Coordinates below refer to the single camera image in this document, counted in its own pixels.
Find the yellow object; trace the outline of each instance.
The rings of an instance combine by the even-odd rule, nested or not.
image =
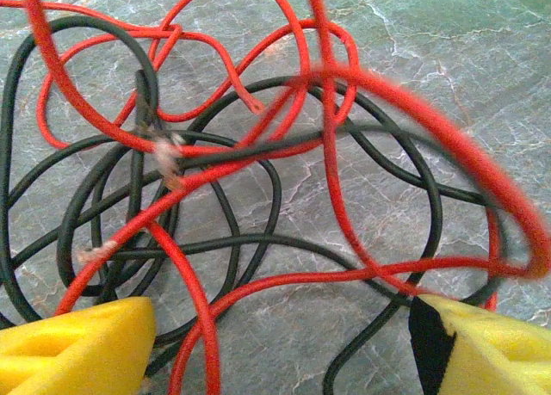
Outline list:
[[[432,295],[455,336],[438,395],[551,394],[551,330]]]
[[[148,298],[0,330],[0,395],[134,395],[154,339]]]

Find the marble surface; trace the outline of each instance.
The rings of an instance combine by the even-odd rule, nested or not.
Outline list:
[[[156,25],[177,0],[50,0],[81,4],[136,24]],[[288,0],[299,17],[310,10],[306,0]],[[551,217],[551,79],[549,0],[326,0],[333,21],[355,37],[363,66],[385,74],[419,93],[447,113],[511,174],[549,220]],[[66,15],[52,12],[50,17]],[[285,23],[272,0],[196,0],[177,17],[184,29],[210,34],[239,61],[265,35]],[[3,83],[15,49],[29,32],[18,9],[0,9],[0,80]],[[56,36],[59,47],[92,35],[91,30]],[[310,43],[315,36],[308,33]],[[133,88],[136,63],[120,44],[101,45],[78,55],[68,70],[78,88],[102,114],[114,118]],[[242,76],[245,83],[298,71],[292,40],[274,44]],[[46,70],[36,53],[25,68],[18,94],[12,185],[53,152],[40,136],[34,111]],[[212,49],[180,43],[159,72],[162,107],[182,112],[196,107],[225,78]],[[268,103],[275,92],[263,92]],[[55,90],[48,103],[53,131],[76,140],[94,133]],[[400,124],[408,119],[389,112]],[[363,119],[359,110],[352,118]],[[255,118],[237,102],[207,130],[235,139]],[[308,101],[297,130],[320,124],[320,108]],[[375,139],[390,158],[409,167],[405,155],[388,139]],[[362,241],[381,262],[417,257],[428,233],[426,194],[379,169],[358,147],[339,140],[344,198]],[[16,253],[56,227],[71,197],[104,148],[87,151],[46,173],[10,212],[11,246]],[[457,171],[437,157],[430,165],[441,182],[465,184]],[[121,162],[108,192],[127,180],[128,161]],[[154,164],[149,161],[148,167]],[[320,150],[275,162],[284,192],[277,232],[327,244],[350,255],[338,230],[323,176]],[[258,166],[225,179],[243,232],[261,231],[270,202],[269,179]],[[479,207],[444,200],[444,232],[440,252],[480,253],[487,250],[487,229]],[[124,221],[126,202],[103,215],[106,236]],[[183,203],[178,241],[198,241],[228,234],[209,188]],[[88,242],[88,228],[79,230],[75,245]],[[522,259],[524,246],[514,235],[513,249]],[[26,295],[43,316],[61,298],[54,265],[54,246],[43,250],[18,271]],[[244,259],[251,248],[244,248]],[[209,297],[225,272],[227,250],[190,257]],[[299,270],[329,270],[334,266],[298,250],[271,247],[257,277]],[[423,284],[457,296],[484,281],[467,271],[427,275]],[[551,327],[551,280],[508,281],[500,291],[498,311]],[[154,299],[159,331],[189,319],[194,310],[177,272],[166,264],[148,295]],[[82,306],[90,302],[84,299]],[[321,380],[333,358],[383,308],[386,301],[359,285],[281,287],[255,294],[237,304],[220,322],[220,346],[225,394],[309,394],[321,392]],[[0,307],[21,321],[3,289]],[[337,377],[336,394],[420,393],[409,344],[407,312],[398,315],[362,348]],[[203,393],[203,358],[195,350],[185,376],[186,393]],[[150,382],[145,393],[165,393],[169,369]]]

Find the tangled wire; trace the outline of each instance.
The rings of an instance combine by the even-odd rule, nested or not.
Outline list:
[[[152,265],[130,293],[137,296],[152,283],[167,257],[176,266],[189,290],[197,317],[180,327],[157,336],[155,345],[164,348],[146,369],[146,375],[154,375],[174,357],[170,377],[170,394],[179,394],[183,373],[193,347],[200,337],[205,347],[207,393],[220,393],[220,357],[215,322],[222,318],[240,299],[270,287],[294,283],[363,281],[378,293],[390,299],[388,306],[344,350],[336,356],[324,378],[324,394],[333,393],[333,381],[342,365],[372,337],[401,307],[410,304],[409,296],[427,293],[418,286],[423,273],[439,268],[477,268],[487,271],[488,280],[482,288],[463,299],[472,305],[486,304],[495,308],[496,290],[500,279],[517,277],[537,279],[543,277],[551,263],[551,237],[543,220],[534,207],[505,173],[465,134],[461,133],[442,114],[426,102],[411,95],[386,79],[360,68],[356,45],[344,29],[327,20],[322,0],[309,0],[313,19],[299,20],[287,0],[275,0],[288,19],[288,25],[256,45],[237,66],[227,50],[206,34],[187,32],[172,21],[193,0],[180,0],[158,27],[141,27],[117,21],[91,9],[63,3],[45,3],[41,0],[0,0],[1,6],[25,7],[33,34],[29,35],[15,53],[3,89],[2,122],[0,129],[0,272],[1,280],[16,310],[28,322],[40,319],[40,315],[27,301],[15,277],[15,271],[40,250],[57,241],[56,263],[59,276],[67,287],[59,303],[56,315],[69,312],[80,296],[93,296],[96,303],[119,299],[116,288],[135,279],[148,261]],[[81,15],[68,16],[47,22],[45,9],[68,10]],[[59,56],[52,34],[68,28],[95,28],[105,34],[78,43]],[[303,30],[315,28],[319,36],[322,60],[311,63]],[[292,34],[300,56],[300,72],[296,77],[274,77],[244,86],[239,75],[269,45],[285,35]],[[331,48],[331,35],[345,46],[348,64],[336,62]],[[146,53],[136,39],[152,41]],[[101,116],[77,91],[67,76],[64,63],[90,46],[120,40],[134,54],[141,65],[136,73],[135,92],[115,120]],[[156,71],[170,55],[179,40],[195,40],[210,45],[221,57],[228,74],[227,80],[199,107],[183,114],[168,114],[159,107]],[[59,150],[29,171],[9,190],[13,124],[17,86],[23,67],[31,52],[38,46],[49,73],[42,85],[37,108],[37,121],[46,141]],[[95,128],[100,135],[68,144],[57,139],[47,124],[46,102],[52,83],[55,82],[67,101]],[[285,86],[285,90],[268,106],[254,94],[264,89]],[[226,93],[230,87],[234,91]],[[420,137],[401,129],[379,107],[358,89],[365,89],[409,114],[424,127],[434,139]],[[309,133],[289,135],[306,99],[310,94],[323,105],[323,129]],[[344,96],[342,104],[336,104],[336,95]],[[207,124],[233,102],[241,100],[258,116],[258,122],[243,139],[204,133]],[[283,105],[291,100],[290,109],[281,123],[266,138],[273,119]],[[354,124],[348,114],[357,105],[379,121],[379,126]],[[121,125],[134,111],[136,127],[128,132]],[[192,120],[187,129],[166,130],[166,122]],[[409,184],[426,191],[430,203],[430,232],[420,260],[394,264],[379,264],[369,254],[355,234],[346,213],[337,168],[336,138],[348,133],[357,144],[384,170]],[[370,133],[392,135],[414,164],[418,175],[400,168],[380,153],[366,137]],[[65,211],[61,225],[43,235],[15,256],[9,248],[9,210],[18,202],[34,181],[55,164],[81,151],[105,144],[117,144],[108,151],[84,178]],[[331,197],[331,205],[337,222],[352,250],[362,262],[361,267],[347,261],[338,253],[304,239],[276,235],[275,228],[282,204],[282,185],[270,159],[290,157],[323,147],[325,176]],[[479,190],[478,192],[453,188],[435,180],[429,166],[416,145],[426,145],[438,152],[458,168]],[[128,185],[112,194],[103,196],[109,175],[128,152],[131,166]],[[158,161],[158,170],[144,174],[145,154],[150,153]],[[259,163],[268,173],[272,184],[272,201],[268,222],[260,234],[244,234],[223,188],[218,180]],[[141,209],[142,190],[159,182],[157,193],[149,207]],[[210,184],[226,216],[231,236],[192,244],[177,244],[174,240],[179,203],[205,184]],[[489,230],[487,256],[435,256],[443,229],[441,197],[447,196],[486,209]],[[89,208],[84,210],[90,199]],[[113,205],[128,198],[127,223],[108,240],[102,238],[101,214]],[[510,265],[508,237],[502,218],[508,213],[522,229],[529,246],[530,259],[525,267]],[[75,230],[90,223],[91,250],[81,250],[75,256],[84,268],[75,273],[73,268],[72,241]],[[257,244],[256,251],[244,273],[238,277],[240,246]],[[292,273],[254,279],[258,267],[269,246],[285,245],[309,250],[332,260],[343,271],[328,273]],[[187,255],[209,250],[230,248],[224,283],[212,301],[208,301]],[[99,283],[89,285],[95,273]],[[411,273],[406,281],[396,275]],[[0,313],[2,327],[13,323]]]

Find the red cable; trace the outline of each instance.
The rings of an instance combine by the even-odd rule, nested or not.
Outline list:
[[[542,217],[524,199],[520,190],[505,176],[503,171],[492,162],[492,160],[467,136],[462,134],[457,127],[448,121],[443,115],[431,108],[429,104],[411,95],[400,87],[389,83],[383,78],[372,72],[362,71],[358,64],[358,57],[354,41],[346,31],[335,24],[330,23],[325,15],[322,0],[309,0],[313,9],[312,20],[299,21],[296,18],[292,8],[287,0],[275,0],[283,14],[287,17],[289,24],[286,27],[276,30],[266,39],[255,46],[243,61],[234,67],[225,48],[216,40],[203,34],[186,33],[177,25],[171,25],[174,18],[182,11],[192,0],[179,1],[163,19],[161,25],[157,28],[139,27],[125,22],[117,21],[109,16],[100,14],[90,9],[67,5],[60,3],[41,3],[40,0],[25,0],[25,6],[28,11],[29,20],[34,31],[34,37],[43,58],[48,66],[49,74],[46,77],[42,91],[40,92],[38,121],[40,130],[45,138],[54,145],[64,143],[56,140],[50,133],[46,123],[46,99],[51,87],[52,80],[56,82],[64,93],[67,100],[77,109],[77,111],[94,127],[106,133],[110,137],[118,140],[122,144],[128,145],[134,149],[152,152],[155,149],[151,141],[138,138],[119,128],[133,109],[134,98],[131,98],[114,123],[107,121],[98,114],[78,93],[76,87],[65,73],[63,64],[71,58],[72,55],[107,40],[112,40],[110,35],[102,35],[92,40],[85,41],[73,47],[61,59],[57,54],[49,27],[44,17],[43,9],[63,9],[71,10],[94,17],[100,17],[116,25],[125,28],[134,37],[152,39],[150,48],[150,58],[154,67],[158,70],[166,57],[169,55],[172,47],[178,40],[202,40],[212,46],[222,58],[228,71],[228,79],[209,97],[202,105],[192,111],[184,114],[167,114],[159,109],[159,118],[167,121],[181,121],[195,118],[213,101],[217,100],[226,92],[230,86],[238,92],[239,97],[245,102],[247,107],[253,112],[262,110],[260,103],[246,92],[238,76],[249,66],[249,64],[266,49],[267,46],[279,40],[286,34],[293,34],[297,43],[300,61],[300,75],[291,81],[288,88],[285,89],[261,115],[258,123],[246,134],[238,143],[237,147],[243,147],[256,143],[259,137],[268,129],[274,118],[277,116],[283,105],[291,97],[294,98],[291,108],[282,120],[281,124],[270,134],[269,139],[277,140],[283,138],[298,114],[306,98],[307,87],[309,84],[321,83],[323,86],[322,103],[324,107],[324,133],[322,141],[313,141],[287,150],[270,153],[269,155],[259,156],[258,158],[287,157],[297,153],[311,150],[320,143],[323,144],[325,173],[327,184],[331,195],[331,204],[335,211],[337,221],[343,230],[343,233],[349,241],[355,253],[363,260],[365,269],[337,272],[337,273],[312,273],[312,274],[290,274],[276,276],[261,281],[253,282],[244,287],[234,290],[222,298],[214,305],[208,306],[201,284],[197,280],[193,269],[189,266],[185,255],[177,248],[176,244],[168,234],[154,222],[160,213],[169,209],[177,202],[184,199],[189,193],[193,192],[205,183],[213,182],[223,176],[235,173],[250,164],[257,158],[248,158],[243,161],[230,164],[222,164],[211,167],[201,173],[185,176],[180,179],[183,186],[178,190],[167,194],[165,197],[148,207],[134,219],[130,220],[110,239],[115,246],[107,250],[106,253],[99,256],[97,260],[86,265],[78,274],[77,278],[67,289],[67,293],[59,304],[56,314],[68,312],[75,304],[76,300],[88,284],[94,273],[112,256],[135,233],[147,227],[152,235],[158,240],[159,244],[167,252],[169,257],[175,262],[180,274],[188,286],[190,295],[194,300],[195,309],[198,312],[199,324],[190,332],[183,343],[180,353],[176,358],[173,374],[170,380],[170,393],[179,393],[185,362],[189,357],[191,349],[195,345],[199,336],[204,336],[205,341],[205,361],[207,369],[207,390],[208,393],[220,393],[220,360],[218,357],[218,344],[216,342],[216,330],[214,327],[214,317],[223,312],[227,307],[242,299],[251,293],[264,290],[267,287],[280,286],[283,284],[297,282],[313,281],[351,281],[367,279],[371,277],[381,277],[400,291],[408,294],[425,292],[420,287],[414,287],[404,283],[394,277],[396,274],[405,272],[418,272],[434,268],[457,268],[470,267],[482,268],[488,271],[489,276],[516,276],[525,278],[539,278],[544,276],[551,266],[551,237],[548,229],[543,223]],[[0,0],[0,6],[20,7],[22,1]],[[319,34],[319,45],[322,55],[322,65],[315,69],[310,69],[310,60],[306,39],[302,32],[304,28],[316,28]],[[335,34],[345,45],[349,61],[347,66],[338,65],[334,59],[331,49],[330,34]],[[156,54],[159,41],[168,39]],[[335,84],[336,79],[346,81],[349,85],[344,97],[344,103],[341,109],[334,113],[335,104]],[[473,257],[441,257],[434,260],[423,260],[416,262],[403,262],[390,265],[380,265],[363,247],[346,212],[343,196],[340,188],[337,167],[337,148],[336,148],[336,127],[342,123],[350,111],[354,98],[356,96],[356,87],[361,87],[367,91],[373,92],[379,97],[390,102],[395,107],[400,108],[409,114],[414,120],[429,131],[442,146],[448,148],[459,164],[461,164],[480,186],[492,194],[499,205],[510,213],[523,230],[529,244],[530,260],[526,268],[510,266],[499,260],[499,236],[495,216],[488,214],[489,230],[489,251],[488,260]],[[180,149],[186,156],[199,156],[207,153],[218,152],[219,147],[189,147],[184,146]],[[492,308],[495,305],[497,297],[494,295],[487,303]]]

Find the red wire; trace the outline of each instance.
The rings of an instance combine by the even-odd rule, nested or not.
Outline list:
[[[67,76],[64,63],[73,55],[86,49],[109,40],[113,40],[111,35],[101,35],[90,40],[77,44],[61,58],[57,54],[55,45],[51,37],[50,29],[46,23],[43,9],[70,10],[85,15],[102,18],[120,26],[135,38],[149,38],[152,45],[149,50],[149,56],[156,70],[160,69],[166,60],[173,46],[179,40],[199,40],[212,46],[220,55],[226,70],[228,78],[219,86],[219,88],[199,107],[183,114],[167,114],[161,108],[158,111],[159,118],[165,121],[183,121],[195,118],[204,111],[212,102],[220,98],[230,86],[238,92],[239,97],[245,105],[253,112],[262,115],[257,124],[246,134],[238,143],[237,147],[255,144],[259,137],[266,132],[274,118],[281,112],[283,105],[293,97],[291,108],[281,123],[275,128],[275,131],[268,137],[270,140],[283,138],[295,119],[300,113],[303,103],[306,99],[307,87],[313,83],[321,83],[323,86],[322,103],[324,107],[324,133],[320,141],[312,141],[291,149],[281,150],[268,155],[248,158],[230,164],[213,166],[201,173],[184,176],[180,179],[183,189],[167,194],[159,201],[152,204],[143,212],[139,213],[134,219],[131,219],[110,239],[115,247],[105,254],[99,256],[94,262],[86,265],[78,274],[74,282],[68,287],[67,292],[59,304],[56,314],[65,313],[72,309],[78,297],[81,295],[85,286],[91,280],[94,273],[125,244],[135,233],[146,227],[157,239],[167,255],[175,263],[182,278],[184,279],[189,293],[194,301],[197,310],[199,323],[188,334],[182,348],[176,358],[173,374],[170,379],[170,393],[180,393],[182,385],[183,371],[192,348],[197,339],[204,336],[205,342],[205,362],[207,391],[209,394],[220,393],[220,358],[218,353],[218,343],[216,340],[216,329],[214,318],[227,307],[237,302],[243,297],[264,290],[268,287],[275,287],[291,283],[305,282],[326,282],[326,281],[352,281],[380,277],[400,291],[408,294],[426,292],[421,287],[414,287],[404,283],[395,275],[400,273],[419,272],[436,268],[480,268],[485,269],[489,276],[516,276],[525,278],[540,278],[544,276],[551,266],[551,237],[544,220],[532,205],[524,198],[521,191],[506,177],[505,173],[492,162],[492,160],[466,135],[448,121],[442,114],[421,99],[413,96],[400,87],[389,83],[387,80],[375,75],[369,71],[362,71],[359,67],[357,50],[351,36],[342,28],[329,22],[325,15],[322,0],[309,0],[313,9],[313,19],[299,21],[293,12],[293,9],[287,0],[275,0],[282,9],[283,14],[288,19],[288,25],[277,29],[274,33],[262,40],[255,46],[249,54],[235,67],[226,49],[215,39],[198,33],[183,32],[182,29],[172,24],[175,17],[192,0],[180,0],[163,19],[159,27],[140,27],[125,22],[120,22],[107,15],[100,14],[91,9],[68,5],[62,3],[42,3],[40,0],[0,0],[0,6],[21,7],[25,5],[29,20],[31,22],[35,40],[42,52],[43,58],[49,70],[43,87],[40,91],[39,109],[37,120],[40,130],[46,140],[57,147],[65,146],[65,143],[57,140],[50,132],[46,121],[46,99],[51,88],[52,81],[59,86],[69,103],[94,127],[103,133],[118,140],[122,144],[128,145],[137,150],[152,152],[155,149],[151,141],[141,139],[131,133],[120,129],[120,125],[129,116],[135,103],[133,95],[121,110],[116,120],[111,123],[97,113],[84,98],[78,93],[76,87]],[[311,69],[306,38],[303,33],[305,28],[316,28],[319,35],[319,46],[321,49],[322,65],[316,69]],[[300,61],[300,75],[288,84],[288,87],[270,104],[266,109],[262,103],[249,94],[239,80],[239,75],[255,60],[269,45],[279,40],[286,34],[293,34],[296,40]],[[331,34],[335,34],[343,43],[348,53],[348,65],[339,65],[333,55]],[[162,39],[167,39],[164,46],[157,53],[158,45]],[[336,79],[346,81],[349,88],[344,96],[344,102],[340,110],[335,113],[335,84]],[[421,126],[429,131],[435,139],[446,147],[454,156],[456,161],[462,165],[480,186],[508,213],[510,213],[523,230],[529,244],[530,259],[525,268],[514,267],[499,259],[499,236],[496,216],[487,214],[489,231],[489,251],[487,260],[482,257],[464,257],[448,256],[440,257],[434,260],[422,260],[416,262],[402,262],[389,265],[380,265],[363,247],[359,238],[354,232],[350,222],[343,196],[340,188],[337,166],[337,148],[336,148],[336,127],[341,124],[350,111],[356,97],[356,88],[360,87],[370,91],[383,98],[387,102],[400,108],[406,114],[409,114]],[[185,255],[178,249],[174,241],[168,234],[154,221],[163,211],[168,210],[177,202],[183,200],[189,193],[193,192],[203,184],[213,182],[235,173],[245,166],[259,158],[288,157],[300,152],[311,150],[312,148],[323,144],[325,173],[331,204],[335,211],[337,222],[339,223],[345,237],[350,243],[355,253],[362,259],[366,268],[361,270],[352,270],[349,272],[336,273],[309,273],[309,274],[288,274],[270,277],[255,281],[249,285],[240,287],[227,296],[208,306],[207,299],[201,288],[193,269],[185,258]],[[191,147],[184,146],[180,148],[183,155],[193,157],[223,150],[219,147]],[[494,308],[497,302],[497,296],[493,295],[487,302],[486,307]]]

